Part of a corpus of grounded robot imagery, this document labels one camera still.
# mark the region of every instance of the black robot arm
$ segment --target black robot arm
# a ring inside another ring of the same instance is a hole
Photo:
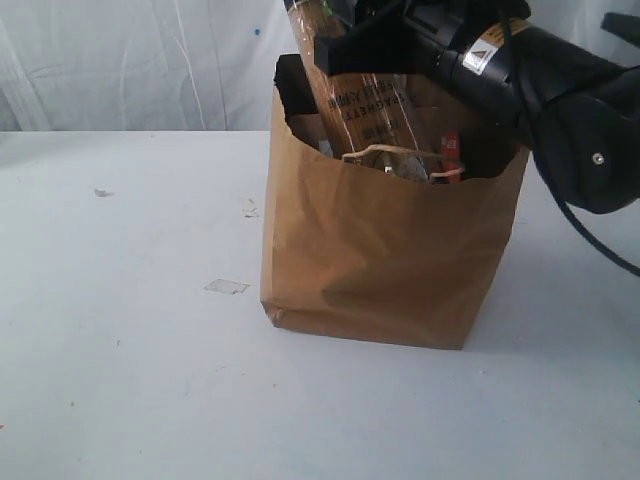
[[[315,61],[328,75],[424,74],[544,157],[541,173],[564,201],[624,208],[640,197],[640,67],[597,57],[530,15],[525,0],[359,0],[346,36],[316,39]],[[609,15],[603,27],[637,41],[640,19]]]

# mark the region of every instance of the white curtain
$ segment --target white curtain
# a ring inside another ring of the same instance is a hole
[[[618,62],[600,30],[640,0],[530,0],[534,20]],[[269,128],[273,68],[296,46],[282,0],[0,0],[0,130]]]

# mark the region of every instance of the white table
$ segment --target white table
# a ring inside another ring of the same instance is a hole
[[[268,144],[0,134],[0,478],[638,478],[640,281],[535,172],[466,350],[440,352],[271,327]],[[640,209],[587,220],[640,262]]]

